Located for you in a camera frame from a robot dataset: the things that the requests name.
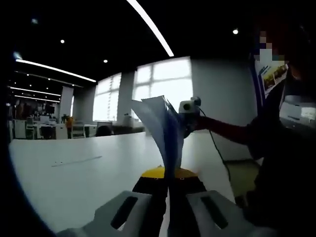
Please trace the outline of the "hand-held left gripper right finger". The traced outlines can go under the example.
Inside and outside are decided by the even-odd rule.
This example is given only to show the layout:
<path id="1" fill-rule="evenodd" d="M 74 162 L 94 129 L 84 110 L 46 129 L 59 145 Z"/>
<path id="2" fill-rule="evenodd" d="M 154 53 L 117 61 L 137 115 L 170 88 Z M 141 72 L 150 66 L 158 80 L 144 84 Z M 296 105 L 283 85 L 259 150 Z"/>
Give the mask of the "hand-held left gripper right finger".
<path id="1" fill-rule="evenodd" d="M 195 173 L 179 168 L 170 193 L 170 236 L 272 237 L 274 230 L 250 223 L 235 203 L 206 190 Z"/>

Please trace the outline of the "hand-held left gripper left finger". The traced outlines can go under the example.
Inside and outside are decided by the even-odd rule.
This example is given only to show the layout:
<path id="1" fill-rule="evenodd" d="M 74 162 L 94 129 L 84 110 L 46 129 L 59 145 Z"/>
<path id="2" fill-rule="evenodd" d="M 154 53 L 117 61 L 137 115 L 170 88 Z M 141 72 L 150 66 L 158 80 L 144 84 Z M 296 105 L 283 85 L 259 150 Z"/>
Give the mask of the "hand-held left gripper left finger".
<path id="1" fill-rule="evenodd" d="M 132 191 L 123 191 L 95 210 L 93 220 L 58 237 L 158 237 L 166 211 L 165 168 L 145 171 Z"/>

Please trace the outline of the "person's right hand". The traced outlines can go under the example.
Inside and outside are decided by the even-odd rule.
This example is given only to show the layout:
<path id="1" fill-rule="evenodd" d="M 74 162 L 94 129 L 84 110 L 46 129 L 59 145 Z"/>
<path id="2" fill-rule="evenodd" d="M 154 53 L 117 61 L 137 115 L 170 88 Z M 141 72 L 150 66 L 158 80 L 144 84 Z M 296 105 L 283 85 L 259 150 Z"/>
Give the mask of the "person's right hand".
<path id="1" fill-rule="evenodd" d="M 196 118 L 195 130 L 212 130 L 216 120 L 206 117 L 198 116 Z"/>

